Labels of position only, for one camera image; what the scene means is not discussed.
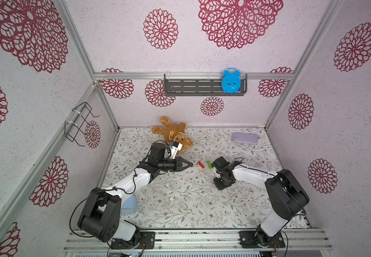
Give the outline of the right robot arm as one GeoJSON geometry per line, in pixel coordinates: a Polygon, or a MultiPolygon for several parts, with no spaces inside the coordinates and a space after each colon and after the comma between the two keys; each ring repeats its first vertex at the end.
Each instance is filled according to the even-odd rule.
{"type": "Polygon", "coordinates": [[[245,165],[242,161],[230,163],[224,157],[213,163],[219,174],[213,181],[217,189],[224,190],[236,181],[246,182],[264,189],[269,196],[271,212],[267,218],[246,235],[241,235],[243,248],[284,246],[282,229],[310,202],[308,194],[291,171],[282,169],[267,172],[245,165]]]}

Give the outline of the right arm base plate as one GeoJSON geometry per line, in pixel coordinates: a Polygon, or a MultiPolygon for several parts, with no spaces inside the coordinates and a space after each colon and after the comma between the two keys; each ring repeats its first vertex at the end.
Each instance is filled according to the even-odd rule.
{"type": "Polygon", "coordinates": [[[286,247],[282,233],[268,236],[265,232],[248,230],[240,231],[240,245],[243,248],[284,248],[286,247]]]}

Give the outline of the red usb drive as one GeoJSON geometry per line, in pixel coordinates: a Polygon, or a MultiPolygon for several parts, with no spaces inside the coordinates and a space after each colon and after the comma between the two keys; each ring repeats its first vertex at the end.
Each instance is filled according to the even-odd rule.
{"type": "Polygon", "coordinates": [[[198,165],[199,165],[202,169],[205,169],[205,166],[202,164],[202,162],[198,161],[197,163],[198,163],[198,165]]]}

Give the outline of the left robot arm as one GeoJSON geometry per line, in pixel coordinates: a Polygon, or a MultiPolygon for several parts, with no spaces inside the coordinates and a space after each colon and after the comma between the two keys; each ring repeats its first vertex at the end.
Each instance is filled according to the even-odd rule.
{"type": "Polygon", "coordinates": [[[82,233],[71,229],[81,238],[95,238],[112,250],[153,249],[154,233],[144,232],[131,222],[122,220],[122,205],[138,190],[149,185],[159,175],[181,172],[193,163],[178,156],[180,143],[154,142],[133,173],[105,189],[96,187],[81,201],[84,205],[77,221],[82,233]]]}

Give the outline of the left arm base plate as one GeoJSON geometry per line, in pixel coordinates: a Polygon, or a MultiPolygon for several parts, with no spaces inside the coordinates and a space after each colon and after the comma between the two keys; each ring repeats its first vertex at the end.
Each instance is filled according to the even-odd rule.
{"type": "Polygon", "coordinates": [[[150,231],[139,231],[129,241],[123,239],[112,239],[113,250],[150,250],[154,249],[156,233],[150,231]]]}

